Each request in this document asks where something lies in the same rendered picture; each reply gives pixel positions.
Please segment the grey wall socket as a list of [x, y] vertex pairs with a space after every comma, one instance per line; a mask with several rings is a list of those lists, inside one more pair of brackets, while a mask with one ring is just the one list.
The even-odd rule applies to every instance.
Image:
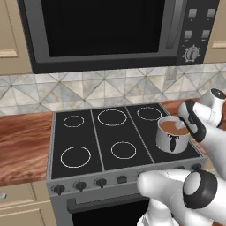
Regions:
[[166, 72], [166, 80], [175, 80], [177, 76], [177, 67], [170, 66]]

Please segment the grey microwave dial knob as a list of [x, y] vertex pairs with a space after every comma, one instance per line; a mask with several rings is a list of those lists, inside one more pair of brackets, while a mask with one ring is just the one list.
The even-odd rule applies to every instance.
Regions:
[[185, 49], [185, 53], [183, 54], [183, 58], [186, 62], [194, 62], [197, 57], [200, 56], [200, 49], [192, 45], [189, 48]]

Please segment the grey and black microwave oven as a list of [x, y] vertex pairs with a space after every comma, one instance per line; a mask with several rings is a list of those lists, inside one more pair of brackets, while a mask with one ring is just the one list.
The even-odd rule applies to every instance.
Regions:
[[[26, 36], [26, 44], [35, 73], [47, 72], [83, 72], [102, 71], [116, 69], [146, 68], [157, 66], [179, 66], [203, 64], [207, 52], [207, 45], [215, 22], [215, 16], [220, 0], [187, 0], [185, 15], [182, 24], [177, 55], [172, 57], [156, 58], [129, 58], [100, 61], [76, 61], [76, 62], [47, 62], [35, 61], [34, 50], [26, 18], [26, 9], [23, 0], [17, 0], [22, 24]], [[194, 62], [186, 62], [183, 58], [185, 49], [194, 45], [200, 49], [200, 56]]]

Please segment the black microwave door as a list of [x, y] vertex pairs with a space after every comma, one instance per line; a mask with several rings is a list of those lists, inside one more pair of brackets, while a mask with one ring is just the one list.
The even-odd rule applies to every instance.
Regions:
[[175, 0], [23, 0], [35, 61], [175, 57], [165, 49]]

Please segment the beige drawer front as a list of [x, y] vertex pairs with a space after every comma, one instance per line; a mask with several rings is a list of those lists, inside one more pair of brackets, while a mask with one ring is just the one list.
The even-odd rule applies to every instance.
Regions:
[[5, 200], [0, 200], [0, 208], [16, 207], [37, 201], [34, 187], [31, 183], [0, 187], [0, 196], [6, 193]]

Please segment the grey stove with black hob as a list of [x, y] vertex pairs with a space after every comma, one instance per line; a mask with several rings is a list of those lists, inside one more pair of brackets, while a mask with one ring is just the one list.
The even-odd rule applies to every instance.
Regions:
[[[156, 145], [157, 122], [168, 114], [160, 103], [54, 113], [46, 184], [56, 226], [74, 226], [68, 199], [81, 204], [139, 194], [136, 181], [142, 172], [203, 167], [206, 158], [193, 143], [181, 154]], [[119, 176], [127, 176], [127, 182], [119, 184]], [[99, 178], [107, 180], [103, 188], [95, 184]], [[82, 192], [73, 187], [78, 182], [87, 184]], [[53, 192], [56, 185], [65, 187], [61, 195]]]

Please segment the beige wall cupboard door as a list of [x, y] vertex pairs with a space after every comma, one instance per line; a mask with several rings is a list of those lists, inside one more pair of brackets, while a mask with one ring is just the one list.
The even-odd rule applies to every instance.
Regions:
[[220, 0], [204, 63], [226, 62], [226, 0]]
[[17, 0], [0, 0], [0, 75], [32, 72]]

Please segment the beige base cupboard door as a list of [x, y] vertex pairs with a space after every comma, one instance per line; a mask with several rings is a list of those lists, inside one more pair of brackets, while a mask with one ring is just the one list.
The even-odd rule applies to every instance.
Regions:
[[0, 209], [0, 226], [57, 226], [51, 203]]

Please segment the black oven door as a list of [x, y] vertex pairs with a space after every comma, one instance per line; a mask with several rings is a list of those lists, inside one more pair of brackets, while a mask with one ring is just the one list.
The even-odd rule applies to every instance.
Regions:
[[146, 213], [149, 199], [142, 197], [130, 203], [101, 207], [71, 214], [74, 226], [137, 226]]

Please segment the white saucepan with hot chocolate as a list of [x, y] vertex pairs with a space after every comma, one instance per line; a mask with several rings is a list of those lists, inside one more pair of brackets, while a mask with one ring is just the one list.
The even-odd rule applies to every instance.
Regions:
[[183, 127], [176, 128], [178, 117], [166, 116], [157, 122], [155, 143], [159, 149], [169, 154], [181, 154], [188, 146], [190, 133]]

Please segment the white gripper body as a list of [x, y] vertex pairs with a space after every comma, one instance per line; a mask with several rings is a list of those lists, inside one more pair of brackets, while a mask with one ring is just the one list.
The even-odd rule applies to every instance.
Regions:
[[185, 123], [183, 120], [181, 120], [180, 118], [177, 119], [176, 124], [175, 124], [176, 128], [178, 130], [185, 128]]

